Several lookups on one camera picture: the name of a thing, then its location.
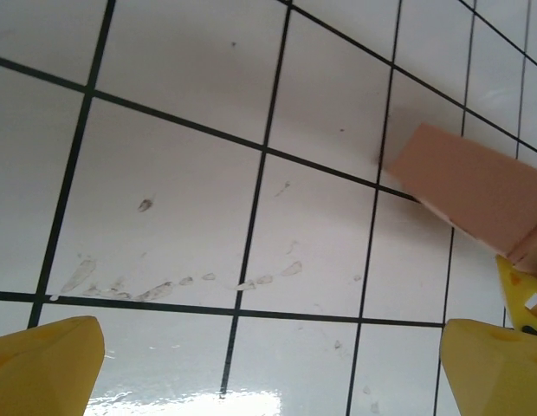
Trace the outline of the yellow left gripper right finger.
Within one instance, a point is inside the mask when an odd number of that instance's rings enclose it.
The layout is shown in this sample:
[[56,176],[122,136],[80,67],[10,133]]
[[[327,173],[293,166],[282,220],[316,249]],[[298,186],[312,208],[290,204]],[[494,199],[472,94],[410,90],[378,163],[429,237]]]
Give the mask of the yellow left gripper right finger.
[[537,415],[537,336],[447,322],[440,359],[461,415]]

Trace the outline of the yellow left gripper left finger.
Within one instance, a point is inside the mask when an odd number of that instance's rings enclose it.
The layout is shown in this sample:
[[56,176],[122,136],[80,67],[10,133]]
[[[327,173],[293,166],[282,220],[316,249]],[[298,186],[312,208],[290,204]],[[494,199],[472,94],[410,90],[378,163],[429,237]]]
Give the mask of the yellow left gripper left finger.
[[82,415],[105,356],[93,316],[0,337],[0,415]]

